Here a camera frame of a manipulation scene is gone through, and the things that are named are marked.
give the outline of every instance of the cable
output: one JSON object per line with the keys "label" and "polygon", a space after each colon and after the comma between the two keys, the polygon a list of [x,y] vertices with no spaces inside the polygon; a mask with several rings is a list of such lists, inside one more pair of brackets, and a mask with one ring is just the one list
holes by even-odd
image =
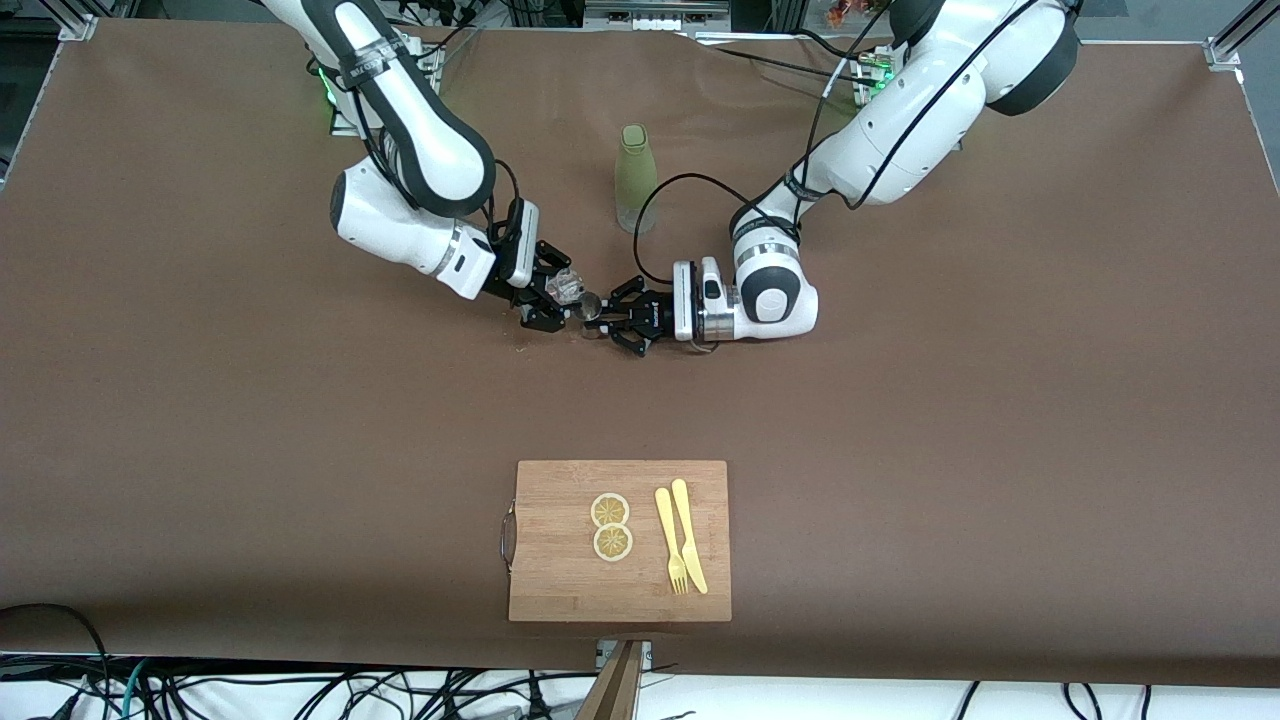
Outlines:
{"label": "cable", "polygon": [[401,720],[407,720],[407,715],[404,715],[404,708],[401,707],[399,703],[392,702],[390,700],[388,700],[388,698],[385,698],[385,697],[383,697],[383,696],[380,696],[378,693],[374,693],[372,698],[376,700],[376,701],[379,701],[379,702],[385,702],[387,705],[394,707],[396,711],[399,712]]}
{"label": "cable", "polygon": [[[552,674],[552,675],[540,675],[538,679],[539,680],[559,680],[559,679],[564,679],[564,678],[595,678],[595,676],[596,676],[595,673],[557,673],[557,674]],[[527,684],[527,683],[529,683],[527,679],[520,679],[520,680],[513,680],[511,683],[507,683],[504,685],[498,685],[497,688],[489,688],[483,694],[477,694],[477,696],[467,700],[466,702],[460,703],[453,710],[445,712],[445,715],[440,720],[456,720],[457,717],[461,717],[462,710],[466,708],[472,702],[477,702],[480,700],[484,700],[484,698],[489,697],[490,694],[499,694],[499,693],[504,693],[504,692],[511,692],[512,688],[517,688],[517,687]]]}
{"label": "cable", "polygon": [[422,53],[421,55],[413,55],[413,56],[415,56],[415,58],[419,58],[419,59],[421,59],[421,58],[426,58],[426,56],[429,56],[429,55],[434,55],[434,54],[435,54],[436,51],[439,51],[439,50],[440,50],[442,47],[444,47],[445,45],[448,45],[451,40],[453,40],[454,37],[457,37],[457,35],[458,35],[460,32],[462,32],[462,31],[465,31],[465,29],[474,29],[474,31],[476,31],[476,32],[480,32],[480,28],[475,27],[474,24],[470,24],[470,23],[461,23],[460,26],[457,26],[456,28],[453,28],[453,29],[452,29],[452,31],[449,32],[449,35],[445,35],[445,36],[444,36],[444,40],[442,40],[442,41],[439,41],[439,42],[433,42],[433,44],[431,44],[431,49],[430,49],[430,50],[428,50],[426,53]]}
{"label": "cable", "polygon": [[[1089,702],[1093,703],[1093,720],[1102,720],[1102,707],[1098,706],[1098,696],[1093,694],[1093,688],[1088,683],[1080,683],[1084,685],[1084,692],[1089,696]],[[1080,712],[1080,708],[1075,706],[1075,701],[1071,700],[1071,683],[1062,683],[1062,700],[1066,701],[1066,706],[1071,708],[1071,712],[1079,720],[1089,720]]]}
{"label": "cable", "polygon": [[996,26],[996,29],[991,31],[991,35],[988,35],[986,40],[979,42],[978,46],[973,49],[973,53],[970,53],[969,56],[965,58],[965,61],[960,64],[956,72],[951,73],[951,77],[947,78],[945,83],[942,83],[942,87],[938,88],[938,91],[933,95],[933,97],[931,97],[929,101],[924,104],[924,108],[922,108],[920,111],[916,113],[915,118],[913,118],[911,122],[908,123],[906,129],[902,131],[901,137],[897,138],[897,142],[895,142],[893,146],[890,147],[888,154],[884,155],[884,161],[881,163],[879,169],[877,169],[876,174],[872,176],[872,182],[867,184],[867,190],[863,191],[863,195],[861,197],[858,199],[858,202],[850,204],[847,197],[844,199],[846,208],[849,208],[850,210],[856,210],[861,208],[864,202],[867,202],[867,199],[870,197],[872,190],[876,187],[876,183],[879,182],[881,176],[884,174],[884,170],[888,169],[890,163],[893,161],[893,155],[896,155],[897,150],[902,147],[902,143],[906,142],[906,138],[911,136],[911,131],[914,131],[915,127],[920,124],[920,120],[924,119],[924,115],[927,115],[929,110],[932,110],[933,106],[938,104],[938,100],[942,100],[942,96],[946,95],[947,90],[950,90],[951,86],[955,85],[957,79],[960,79],[960,76],[963,76],[965,72],[969,72],[969,65],[972,65],[973,61],[978,59],[978,55],[980,55],[982,51],[986,50],[987,46],[991,45],[996,40],[996,37],[1005,31],[1006,27],[1012,24],[1014,20],[1016,20],[1023,13],[1029,10],[1033,5],[1036,5],[1039,1],[1041,0],[1027,0],[1025,3],[1019,5],[1016,10],[1010,13],[1007,18],[1005,18],[1004,20],[1001,20],[998,26]]}
{"label": "cable", "polygon": [[[689,338],[689,345],[692,346],[692,348],[696,350],[698,352],[701,352],[703,355],[710,355],[712,352],[716,352],[717,350],[719,350],[719,342],[721,341],[717,340],[716,342],[712,343],[710,347],[703,347],[701,345],[698,343],[696,340]],[[649,685],[657,685],[658,683],[666,683],[669,679],[671,678],[663,678],[660,680],[654,680],[654,682],[649,683]],[[649,685],[644,685],[640,689],[648,688]]]}
{"label": "cable", "polygon": [[[809,183],[809,155],[813,154],[813,141],[818,136],[818,120],[822,118],[822,109],[827,105],[827,97],[831,95],[831,87],[832,83],[835,82],[835,76],[838,74],[841,69],[844,69],[845,63],[854,59],[858,55],[858,53],[860,53],[860,50],[858,50],[858,46],[863,44],[863,40],[867,38],[867,33],[869,33],[872,28],[876,27],[876,23],[879,22],[881,19],[881,15],[883,15],[892,4],[893,0],[890,0],[888,3],[884,3],[884,5],[882,5],[879,10],[876,10],[876,14],[872,15],[872,19],[867,23],[867,27],[864,27],[863,31],[858,33],[858,37],[855,37],[854,41],[849,45],[849,50],[840,53],[840,64],[836,65],[836,72],[832,73],[832,79],[827,81],[827,90],[823,91],[822,97],[818,99],[818,106],[814,108],[813,110],[813,122],[809,124],[809,137],[805,140],[804,143],[804,158],[803,158],[804,168],[800,170],[800,187],[808,187]],[[797,33],[805,37],[815,38],[818,44],[822,45],[823,49],[828,51],[835,50],[835,47],[832,47],[831,44],[828,44],[826,40],[823,40],[818,33],[813,31],[800,28]],[[799,222],[800,222],[800,200],[797,199],[795,213],[791,217],[791,224],[794,225],[797,224]]]}
{"label": "cable", "polygon": [[[287,683],[325,683],[325,682],[329,682],[329,680],[334,679],[335,676],[340,678],[342,675],[311,675],[311,676],[306,676],[306,678],[275,678],[275,679],[271,679],[271,680],[251,680],[251,679],[246,679],[246,678],[198,678],[198,679],[195,679],[195,680],[186,680],[186,682],[183,682],[180,685],[178,685],[178,689],[184,691],[187,688],[193,688],[196,685],[202,685],[205,683],[225,683],[228,685],[279,685],[279,684],[287,684]],[[353,675],[352,679],[353,680],[372,680],[375,678],[372,675]]]}
{"label": "cable", "polygon": [[403,13],[404,10],[408,10],[408,14],[410,14],[410,15],[413,15],[413,19],[415,19],[415,20],[417,20],[417,24],[419,24],[419,27],[426,27],[426,23],[424,23],[424,22],[422,22],[422,18],[417,17],[417,12],[416,12],[416,10],[413,10],[413,8],[410,8],[410,6],[408,6],[408,3],[403,3],[403,1],[402,1],[402,3],[399,4],[399,6],[401,6],[401,12],[402,12],[402,13]]}
{"label": "cable", "polygon": [[516,172],[511,169],[511,165],[508,165],[506,161],[503,161],[503,160],[500,160],[498,158],[494,158],[493,161],[494,161],[494,164],[500,165],[502,169],[507,170],[507,177],[511,178],[511,192],[516,197],[521,197],[521,195],[520,195],[520,183],[516,182]]}
{"label": "cable", "polygon": [[498,0],[498,1],[506,5],[507,9],[511,10],[512,13],[524,13],[529,23],[534,22],[534,15],[540,15],[547,12],[547,3],[543,3],[540,6],[534,6],[534,4],[530,3],[529,9],[524,9],[512,5],[511,0]]}
{"label": "cable", "polygon": [[[890,5],[892,5],[892,3],[886,3],[884,8],[888,8]],[[867,37],[867,31],[870,29],[873,24],[876,24],[876,20],[879,18],[881,13],[884,12],[884,8],[881,8],[879,10],[876,12],[876,17],[872,18],[872,22],[867,23],[867,27],[863,28],[863,32],[858,36],[858,40],[854,41],[854,45],[858,45],[859,42],[861,42],[863,37]],[[796,29],[791,31],[791,35],[800,35],[800,36],[808,37],[808,38],[813,40],[814,42],[817,42],[818,45],[820,45],[823,50],[826,50],[827,53],[831,53],[832,55],[835,55],[837,58],[845,58],[847,55],[847,51],[836,47],[831,42],[827,42],[826,37],[818,35],[817,32],[814,32],[814,31],[812,31],[812,29],[809,29],[806,27],[797,27]]]}
{"label": "cable", "polygon": [[973,693],[978,692],[979,683],[982,680],[969,683],[969,689],[964,692],[964,700],[960,701],[960,710],[956,711],[956,720],[964,720],[965,714],[969,712],[969,702],[973,701]]}
{"label": "cable", "polygon": [[[0,609],[0,618],[5,615],[12,615],[14,612],[22,612],[23,610],[52,610],[54,612],[61,612],[63,615],[72,616],[82,628],[88,630],[91,638],[93,638],[93,647],[97,650],[97,657],[102,661],[102,679],[106,683],[108,693],[111,691],[111,667],[106,661],[106,646],[102,644],[102,635],[97,634],[97,628],[88,621],[79,610],[69,607],[67,605],[58,605],[55,602],[28,602],[24,605],[10,605],[9,607]],[[102,703],[102,720],[109,717],[110,703]]]}
{"label": "cable", "polygon": [[129,716],[129,706],[133,705],[133,688],[138,684],[138,674],[142,673],[142,666],[147,664],[146,657],[138,661],[133,666],[133,671],[129,673],[129,682],[124,683],[124,697],[120,698],[120,715]]}
{"label": "cable", "polygon": [[767,215],[764,213],[764,210],[760,210],[760,206],[756,205],[754,200],[749,200],[741,192],[733,190],[732,187],[724,184],[723,182],[721,182],[721,181],[718,181],[718,179],[716,179],[716,178],[713,178],[710,176],[705,176],[703,173],[680,173],[678,176],[672,176],[672,177],[662,181],[658,184],[658,187],[653,188],[653,192],[650,192],[649,197],[645,199],[644,205],[640,206],[640,214],[636,215],[636,227],[635,227],[635,229],[631,231],[631,256],[635,258],[636,268],[640,270],[640,274],[644,275],[644,277],[646,277],[646,278],[649,278],[652,282],[658,283],[658,284],[668,284],[668,286],[672,284],[672,281],[655,277],[653,273],[650,273],[644,266],[644,263],[640,260],[640,227],[641,227],[641,220],[644,220],[644,213],[645,213],[645,210],[649,209],[649,204],[653,202],[653,199],[657,197],[659,192],[662,192],[662,188],[667,187],[668,184],[671,184],[671,183],[673,183],[676,181],[682,181],[682,179],[686,179],[686,178],[698,178],[698,179],[703,179],[703,181],[707,181],[707,182],[714,184],[716,187],[718,187],[718,188],[723,190],[724,192],[727,192],[727,193],[732,195],[733,197],[736,197],[737,201],[741,202],[742,205],[750,205],[753,210],[755,210],[762,218],[767,219],[769,222],[769,224],[772,224],[773,227],[776,227],[780,231],[782,231],[783,234],[786,234],[786,236],[791,234],[791,231],[788,231],[787,228],[782,227],[782,223],[780,223],[777,218],[774,218],[773,215]]}
{"label": "cable", "polygon": [[[809,73],[813,76],[829,77],[831,73],[826,70],[819,70],[818,68],[806,68],[804,65],[796,65],[795,63],[783,63],[782,60],[774,60],[773,58],[764,58],[760,55],[751,55],[750,53],[740,53],[737,50],[730,50],[727,47],[713,46],[712,50],[723,53],[726,55],[732,55],[735,58],[746,58],[748,60],[755,60],[758,63],[765,63],[768,65],[777,65],[780,68],[786,68],[788,70],[796,70],[799,73]],[[876,81],[867,77],[854,77],[850,74],[842,74],[838,79],[855,82],[858,85],[864,85],[867,87],[876,87]]]}
{"label": "cable", "polygon": [[381,143],[374,145],[374,131],[369,128],[369,119],[365,117],[365,104],[360,99],[360,91],[355,90],[351,94],[352,102],[356,105],[356,117],[360,119],[360,140],[365,143],[365,152],[374,160],[374,167],[383,176],[387,182],[399,191],[401,197],[410,208],[417,210],[417,201],[410,195],[404,184],[401,183],[399,176],[392,172],[390,163],[387,160],[387,155],[383,152]]}

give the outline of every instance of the bottle cap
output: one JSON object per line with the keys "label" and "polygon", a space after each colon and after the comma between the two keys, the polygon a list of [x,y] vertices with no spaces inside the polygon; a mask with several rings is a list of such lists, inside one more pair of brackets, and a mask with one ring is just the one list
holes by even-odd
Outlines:
{"label": "bottle cap", "polygon": [[645,132],[644,126],[626,126],[622,128],[622,147],[628,154],[639,155],[644,152],[646,145],[649,145],[649,133]]}

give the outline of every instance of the black cable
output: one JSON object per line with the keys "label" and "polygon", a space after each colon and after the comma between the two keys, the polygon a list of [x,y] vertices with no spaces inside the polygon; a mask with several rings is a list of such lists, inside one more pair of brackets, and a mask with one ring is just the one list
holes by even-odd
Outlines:
{"label": "black cable", "polygon": [[507,170],[507,177],[511,178],[511,192],[516,197],[521,197],[521,195],[520,195],[520,183],[516,182],[516,172],[511,169],[511,165],[508,165],[506,161],[503,161],[503,160],[500,160],[498,158],[494,158],[493,161],[494,161],[494,164],[500,165],[502,169]]}
{"label": "black cable", "polygon": [[431,44],[431,49],[430,49],[430,50],[428,50],[426,53],[422,53],[421,55],[413,55],[413,56],[415,56],[415,58],[426,58],[428,55],[433,55],[433,54],[435,54],[435,53],[436,53],[436,51],[439,51],[439,50],[440,50],[442,47],[444,47],[445,45],[448,45],[448,44],[449,44],[449,41],[451,41],[451,40],[453,40],[453,38],[454,38],[454,37],[456,37],[456,36],[457,36],[457,35],[458,35],[460,32],[462,32],[462,31],[465,31],[465,29],[475,29],[476,32],[479,32],[479,28],[476,28],[476,27],[475,27],[474,24],[470,24],[470,23],[462,23],[462,24],[457,26],[456,28],[453,28],[453,29],[452,29],[452,31],[449,32],[449,35],[445,35],[445,36],[444,36],[444,40],[442,40],[442,41],[439,41],[439,42],[433,42],[433,44]]}
{"label": "black cable", "polygon": [[[67,605],[58,605],[56,602],[28,602],[24,605],[10,605],[9,607],[0,609],[0,618],[4,618],[5,615],[12,615],[14,612],[22,612],[23,610],[52,610],[54,612],[61,612],[63,615],[69,615],[77,623],[79,623],[81,626],[88,630],[88,635],[93,638],[93,647],[97,650],[97,657],[99,660],[102,661],[102,678],[104,682],[106,683],[108,693],[110,693],[111,667],[106,660],[108,659],[106,646],[102,644],[102,635],[97,634],[97,628],[93,626],[93,623],[90,623],[88,618],[86,618],[83,614],[81,614],[79,610],[76,610],[74,607],[69,607]],[[108,720],[109,710],[110,710],[109,703],[104,703],[102,720]]]}
{"label": "black cable", "polygon": [[399,712],[401,720],[408,720],[408,716],[404,715],[404,708],[401,707],[398,702],[393,702],[393,701],[390,701],[390,700],[388,700],[388,698],[385,698],[385,697],[383,697],[383,696],[380,696],[378,693],[374,693],[372,697],[374,697],[374,700],[376,700],[379,702],[385,702],[387,705],[394,707],[396,712]]}
{"label": "black cable", "polygon": [[[116,696],[116,694],[113,694],[113,696],[104,694],[101,691],[97,689],[97,685],[93,684],[93,683],[90,683],[90,687],[86,688],[83,685],[72,684],[72,683],[68,683],[65,680],[59,680],[56,678],[49,678],[46,682],[54,683],[55,685],[63,685],[65,688],[72,688],[73,691],[77,691],[77,692],[87,694],[88,697],[93,697],[93,698],[101,700],[110,711],[114,711],[116,715],[123,715],[124,714],[124,711],[120,708],[119,705],[115,705],[114,702],[111,702],[113,700],[115,700],[115,698],[118,698],[120,696]],[[129,716],[131,717],[137,717],[142,712],[143,712],[142,710],[138,710],[138,711],[131,712]]]}
{"label": "black cable", "polygon": [[[726,55],[732,55],[735,58],[746,58],[748,60],[755,60],[758,63],[765,63],[765,64],[769,64],[769,65],[777,65],[780,68],[786,68],[788,70],[796,70],[799,73],[809,73],[812,76],[819,76],[819,77],[824,77],[824,78],[829,78],[831,77],[829,72],[819,70],[818,68],[808,68],[805,65],[796,65],[795,63],[783,63],[782,60],[774,60],[773,58],[764,58],[762,55],[751,55],[750,53],[740,53],[737,50],[730,50],[728,47],[713,46],[712,49],[717,50],[719,53],[723,53]],[[867,77],[854,77],[851,74],[842,74],[842,76],[840,76],[840,79],[847,81],[847,82],[855,82],[858,85],[865,85],[867,87],[876,87],[876,81],[872,79],[872,78],[867,78]]]}
{"label": "black cable", "polygon": [[457,676],[454,676],[454,670],[449,670],[444,676],[444,684],[431,693],[431,697],[426,701],[422,708],[417,711],[413,720],[426,720],[426,717],[430,717],[431,714],[448,702],[447,698],[452,697],[454,692],[462,688],[462,685],[479,676],[480,673],[475,670],[463,670],[458,673]]}
{"label": "black cable", "polygon": [[188,712],[191,715],[195,715],[200,720],[209,720],[209,716],[204,715],[202,712],[200,712],[195,707],[191,707],[189,705],[187,705],[187,701],[183,700],[182,693],[178,689],[178,679],[177,678],[174,678],[173,675],[165,674],[165,683],[168,685],[168,691],[166,692],[170,694],[170,697],[173,697],[173,702],[178,707],[178,714],[182,715],[183,720],[187,720],[187,714]]}
{"label": "black cable", "polygon": [[360,91],[358,90],[352,91],[351,99],[352,102],[356,105],[356,117],[360,119],[360,131],[361,131],[360,140],[361,142],[365,143],[365,152],[367,152],[369,156],[374,160],[374,167],[378,168],[378,172],[381,173],[383,178],[385,178],[387,182],[392,183],[392,186],[401,193],[401,197],[404,199],[404,202],[407,202],[410,208],[417,210],[419,209],[417,201],[413,200],[413,196],[410,195],[404,184],[401,183],[399,176],[392,172],[390,161],[383,152],[381,145],[374,143],[374,135],[372,131],[369,128],[369,119],[365,117],[365,104],[360,100]]}
{"label": "black cable", "polygon": [[[849,45],[849,50],[845,50],[842,54],[840,54],[841,61],[852,60],[854,58],[858,56],[858,53],[861,51],[858,49],[858,46],[863,44],[863,41],[867,38],[867,33],[872,31],[876,23],[879,22],[881,15],[883,15],[888,10],[888,6],[892,4],[893,0],[890,0],[888,3],[884,3],[884,5],[882,5],[879,10],[876,10],[876,14],[872,15],[872,19],[867,23],[867,27],[864,27],[863,31],[858,33],[858,37],[855,37],[854,41]],[[799,35],[817,38],[817,41],[820,45],[823,45],[824,49],[835,50],[835,47],[832,47],[826,40],[823,40],[815,32],[800,28]],[[809,123],[809,137],[805,140],[804,143],[804,158],[803,158],[804,168],[800,170],[800,187],[808,187],[809,183],[809,155],[813,154],[813,141],[818,136],[818,120],[822,119],[822,109],[826,105],[827,105],[827,94],[824,92],[822,97],[818,99],[818,106],[814,108],[813,110],[813,122]],[[791,215],[791,224],[794,225],[799,222],[800,222],[800,200],[796,199],[796,209],[795,213]]]}
{"label": "black cable", "polygon": [[79,702],[81,694],[83,694],[83,691],[76,691],[76,694],[64,700],[63,705],[49,716],[49,720],[72,720],[72,715],[76,712],[76,703]]}
{"label": "black cable", "polygon": [[512,13],[524,13],[525,14],[525,22],[529,23],[526,27],[532,27],[534,15],[540,15],[540,14],[543,14],[543,13],[547,12],[547,0],[543,0],[543,6],[541,8],[534,8],[532,3],[530,3],[530,8],[529,9],[516,8],[515,5],[511,4],[511,0],[498,0],[498,1],[502,3],[503,5],[506,5],[507,9],[511,10]]}
{"label": "black cable", "polygon": [[982,680],[969,683],[969,689],[964,692],[964,700],[960,701],[960,710],[956,711],[956,720],[964,720],[965,714],[969,712],[969,702],[973,701],[973,693],[978,692],[979,683]]}
{"label": "black cable", "polygon": [[897,150],[902,147],[902,143],[906,142],[906,138],[911,136],[911,131],[914,131],[915,127],[920,124],[920,120],[924,119],[924,115],[927,115],[929,110],[932,110],[933,106],[938,104],[938,100],[942,100],[942,96],[946,95],[947,90],[950,90],[951,86],[955,85],[957,79],[960,79],[960,76],[963,76],[966,72],[972,72],[969,70],[969,65],[972,65],[973,61],[978,59],[978,55],[980,55],[982,51],[986,50],[987,46],[991,45],[996,40],[996,37],[1005,31],[1006,27],[1012,24],[1014,20],[1016,20],[1023,13],[1029,10],[1033,5],[1036,5],[1039,1],[1041,0],[1027,0],[1025,3],[1019,5],[1016,10],[1010,13],[1007,18],[1005,18],[1004,20],[1001,20],[998,26],[996,26],[996,29],[991,31],[991,35],[988,35],[986,40],[979,42],[978,46],[973,49],[973,53],[970,53],[969,56],[965,58],[964,63],[960,64],[956,72],[951,73],[951,77],[947,78],[945,83],[942,83],[942,87],[940,87],[938,91],[933,94],[933,97],[931,97],[929,101],[924,104],[924,108],[922,108],[920,111],[916,113],[915,118],[913,118],[911,122],[908,123],[906,129],[902,131],[901,137],[897,138],[897,142],[895,142],[893,146],[890,147],[888,154],[884,155],[884,160],[881,163],[879,169],[877,169],[876,174],[872,176],[872,182],[867,183],[867,190],[863,191],[863,195],[861,197],[858,199],[858,202],[850,204],[847,197],[844,199],[846,208],[849,208],[850,210],[856,210],[861,208],[864,202],[867,202],[867,199],[870,197],[872,190],[876,187],[876,183],[879,182],[881,176],[884,174],[884,170],[888,169],[890,163],[893,161],[893,155],[896,155]]}
{"label": "black cable", "polygon": [[[891,4],[892,3],[886,3],[884,8],[888,8]],[[879,10],[876,12],[876,18],[879,18],[879,14],[884,12],[884,8],[881,8]],[[873,24],[876,24],[876,18],[873,18],[872,22],[867,23],[867,27],[863,28],[863,32],[859,36],[859,40],[855,40],[854,45],[858,45],[859,42],[861,42],[863,37],[867,37],[867,31],[870,29]],[[791,31],[791,35],[801,35],[804,37],[808,37],[809,40],[813,40],[814,42],[817,42],[818,45],[820,45],[823,50],[826,50],[827,53],[831,53],[832,55],[835,55],[837,58],[844,58],[847,54],[846,50],[841,50],[840,47],[836,47],[831,42],[827,42],[826,37],[818,35],[817,32],[814,32],[814,31],[812,31],[812,29],[809,29],[806,27],[797,27],[796,29]]]}
{"label": "black cable", "polygon": [[[193,688],[196,685],[202,685],[205,683],[225,683],[228,685],[279,685],[287,683],[325,683],[334,678],[334,675],[310,675],[306,678],[275,678],[271,680],[251,680],[247,678],[197,678],[193,680],[186,680],[178,685],[178,689]],[[355,680],[372,680],[372,675],[353,675]]]}
{"label": "black cable", "polygon": [[379,697],[380,700],[385,700],[385,698],[381,698],[381,696],[378,694],[378,688],[380,688],[380,687],[385,685],[387,683],[389,683],[390,679],[394,678],[394,676],[396,676],[396,673],[388,673],[381,679],[375,680],[374,684],[369,685],[367,688],[361,688],[358,692],[355,688],[352,688],[352,682],[356,678],[347,678],[347,692],[351,693],[351,697],[347,700],[347,705],[346,705],[346,707],[343,707],[342,715],[339,715],[339,717],[342,720],[346,720],[346,719],[351,717],[351,714],[356,710],[356,706],[360,705],[365,698],[367,698],[370,696]]}
{"label": "black cable", "polygon": [[401,671],[401,682],[404,683],[404,694],[408,696],[408,716],[412,717],[413,716],[413,711],[416,708],[413,707],[413,692],[410,688],[408,674],[407,673]]}
{"label": "black cable", "polygon": [[334,688],[344,683],[347,678],[349,678],[351,675],[355,675],[355,673],[343,673],[333,678],[328,683],[325,683],[323,688],[312,693],[311,697],[307,698],[305,703],[302,703],[302,707],[300,707],[298,711],[293,715],[293,720],[302,720],[303,717],[311,717],[311,714],[315,712],[316,707],[320,707],[320,703],[324,702],[324,698],[328,697],[329,693],[334,691]]}
{"label": "black cable", "polygon": [[402,1],[399,4],[399,8],[401,8],[402,13],[404,10],[408,10],[408,14],[413,15],[413,19],[417,20],[419,27],[426,27],[426,23],[422,22],[422,18],[417,17],[417,10],[415,10],[413,8],[410,8],[408,3]]}
{"label": "black cable", "polygon": [[724,192],[727,192],[727,193],[732,195],[733,197],[736,197],[737,201],[741,202],[742,205],[750,205],[753,210],[755,210],[762,218],[764,218],[765,220],[768,220],[769,224],[772,224],[773,227],[778,228],[787,237],[791,236],[791,232],[787,228],[783,228],[782,223],[780,223],[777,218],[774,218],[773,215],[767,215],[764,213],[764,210],[760,210],[760,206],[756,205],[754,200],[748,199],[745,195],[742,195],[741,192],[739,192],[739,191],[733,190],[732,187],[724,184],[723,182],[721,182],[721,181],[718,181],[718,179],[716,179],[716,178],[713,178],[710,176],[705,176],[703,173],[680,173],[678,176],[672,176],[672,177],[662,181],[658,184],[658,187],[653,188],[653,192],[650,192],[649,197],[645,199],[644,205],[640,206],[640,214],[636,215],[636,227],[635,227],[635,229],[631,231],[631,256],[635,258],[636,268],[640,270],[640,274],[644,275],[644,277],[646,277],[646,278],[649,278],[649,281],[652,281],[654,283],[658,283],[658,284],[672,284],[672,281],[655,277],[653,273],[650,273],[644,266],[644,263],[640,260],[640,223],[641,223],[641,220],[644,220],[644,213],[645,213],[645,210],[649,209],[649,204],[653,202],[653,199],[657,197],[659,192],[662,192],[662,188],[667,187],[668,184],[671,184],[671,183],[673,183],[676,181],[681,181],[681,179],[685,179],[685,178],[698,178],[698,179],[703,179],[703,181],[707,181],[707,182],[714,184],[716,187],[718,187],[718,188],[723,190]]}
{"label": "black cable", "polygon": [[[595,676],[596,676],[595,673],[557,673],[557,674],[552,674],[552,675],[540,675],[538,679],[539,680],[559,680],[559,679],[564,679],[564,678],[595,678]],[[456,720],[457,717],[461,717],[462,710],[465,710],[472,702],[477,702],[477,701],[484,700],[484,698],[486,698],[486,697],[489,697],[492,694],[499,694],[499,693],[504,693],[504,692],[511,692],[512,688],[517,688],[517,687],[527,684],[527,683],[529,683],[529,680],[520,679],[520,680],[513,680],[511,683],[507,683],[504,685],[498,685],[497,688],[489,688],[489,689],[484,691],[484,694],[477,694],[477,696],[467,700],[466,702],[460,703],[456,708],[453,708],[452,711],[447,712],[443,717],[440,717],[440,720]]]}
{"label": "black cable", "polygon": [[[1084,692],[1089,696],[1089,702],[1093,703],[1093,720],[1102,720],[1102,707],[1098,706],[1098,696],[1093,694],[1093,688],[1088,683],[1080,683],[1084,685]],[[1071,708],[1071,712],[1079,720],[1089,720],[1080,712],[1080,708],[1075,706],[1075,701],[1071,700],[1071,683],[1062,683],[1062,700],[1066,701],[1066,706]]]}

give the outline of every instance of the white floor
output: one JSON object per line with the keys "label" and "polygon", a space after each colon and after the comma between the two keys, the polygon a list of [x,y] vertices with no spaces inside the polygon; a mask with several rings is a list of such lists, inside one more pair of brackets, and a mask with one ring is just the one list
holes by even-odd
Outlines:
{"label": "white floor", "polygon": [[[476,688],[520,680],[522,671],[488,673]],[[411,674],[415,687],[431,688],[443,680],[440,673]],[[548,705],[559,707],[580,701],[590,679],[547,680],[540,683]],[[367,685],[357,684],[356,689]],[[207,683],[183,692],[197,711],[211,720],[275,720],[292,717],[321,687],[288,684],[268,687]],[[637,720],[668,720],[692,711],[694,720],[952,720],[968,683],[936,680],[818,680],[790,678],[719,678],[707,675],[650,675],[640,691]],[[1142,688],[1137,685],[1093,685],[1105,720],[1139,720]],[[0,720],[47,717],[72,694],[72,689],[52,683],[0,684]],[[334,692],[315,711],[315,720],[330,720],[342,714],[347,692]],[[408,696],[390,689],[387,700],[408,711]],[[1076,703],[1085,716],[1092,707],[1076,687]],[[417,700],[421,707],[422,700]],[[468,720],[481,717],[520,717],[527,703],[516,694],[486,698],[466,708]],[[1280,689],[1231,689],[1156,687],[1148,716],[1151,720],[1274,720],[1280,717]],[[81,702],[74,720],[101,717],[97,701]],[[399,711],[385,702],[364,702],[352,720],[399,720]],[[983,683],[969,706],[966,720],[1043,719],[1074,720],[1051,683]]]}

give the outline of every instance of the metal handle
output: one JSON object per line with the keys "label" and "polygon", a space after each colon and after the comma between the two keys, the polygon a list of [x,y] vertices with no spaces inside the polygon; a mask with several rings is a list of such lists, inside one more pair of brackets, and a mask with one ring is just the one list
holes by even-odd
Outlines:
{"label": "metal handle", "polygon": [[515,523],[516,523],[516,501],[512,500],[511,507],[507,509],[507,514],[502,516],[502,533],[498,534],[498,555],[502,556],[502,564],[507,566],[508,575],[511,574],[511,564],[515,562],[516,557],[515,555],[511,555],[509,557],[507,555],[507,547],[508,547],[507,536],[508,533],[511,534],[509,547],[512,553],[515,553],[516,536],[509,529],[512,528],[512,525],[515,525]]}

